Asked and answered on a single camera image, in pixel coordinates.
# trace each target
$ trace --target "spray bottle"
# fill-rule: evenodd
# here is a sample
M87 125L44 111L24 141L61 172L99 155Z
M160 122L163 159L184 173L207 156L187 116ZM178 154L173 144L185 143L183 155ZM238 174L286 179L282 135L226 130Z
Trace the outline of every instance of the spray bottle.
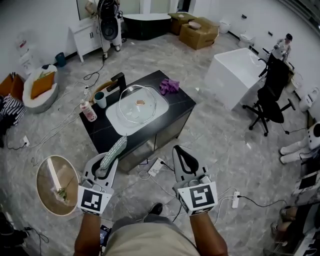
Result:
M88 101L85 101L84 99L81 100L80 109L84 113L86 119L88 119L89 122L93 122L97 119L97 114L91 107L90 103Z

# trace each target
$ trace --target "white bowl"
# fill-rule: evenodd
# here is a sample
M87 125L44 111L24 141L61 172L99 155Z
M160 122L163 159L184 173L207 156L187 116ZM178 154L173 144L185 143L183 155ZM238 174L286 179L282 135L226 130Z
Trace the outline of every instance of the white bowl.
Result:
M194 21L189 21L189 25L191 28L193 28L194 30L198 30L201 28L201 25L199 23L196 23Z

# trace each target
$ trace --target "purple glove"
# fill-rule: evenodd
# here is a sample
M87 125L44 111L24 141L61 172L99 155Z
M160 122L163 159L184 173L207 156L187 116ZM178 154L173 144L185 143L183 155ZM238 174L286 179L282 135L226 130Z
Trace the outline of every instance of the purple glove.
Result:
M177 93L179 91L179 81L174 81L171 79L164 79L160 83L160 92L162 95L165 95L167 92L169 93Z

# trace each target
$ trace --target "black machine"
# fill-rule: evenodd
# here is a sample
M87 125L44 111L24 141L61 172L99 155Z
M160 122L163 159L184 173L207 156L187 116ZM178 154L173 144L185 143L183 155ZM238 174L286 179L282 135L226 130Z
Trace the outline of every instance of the black machine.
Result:
M249 109L258 115L253 124L249 126L249 130L252 130L254 125L261 119L265 128L264 136L268 136L269 133L266 122L271 120L275 123L283 124L285 119L282 112L290 107L296 110L290 99L288 99L289 103L283 108L280 108L277 103L284 87L288 83L289 67L283 61L276 59L266 69L266 81L264 86L258 90L258 101L253 107L248 105L242 106L244 109Z
M97 6L97 14L101 33L105 40L115 39L119 33L117 15L119 3L117 0L100 0Z

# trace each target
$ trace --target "trash bin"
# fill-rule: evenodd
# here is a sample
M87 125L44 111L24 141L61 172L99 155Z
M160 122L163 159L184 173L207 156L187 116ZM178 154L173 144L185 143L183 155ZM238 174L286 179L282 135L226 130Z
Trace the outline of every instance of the trash bin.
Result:
M230 22L227 22L227 21L224 21L224 20L220 21L219 33L226 34L230 30L230 28L231 28Z
M63 52L58 53L55 56L55 59L56 62L58 62L59 67L64 67L67 64L65 54Z
M309 95L305 95L299 102L299 108L302 112L307 111L312 106L312 100L310 99Z
M291 78L291 82L286 86L286 91L291 94L294 91L298 90L303 86L303 80L304 79L299 73L295 73Z

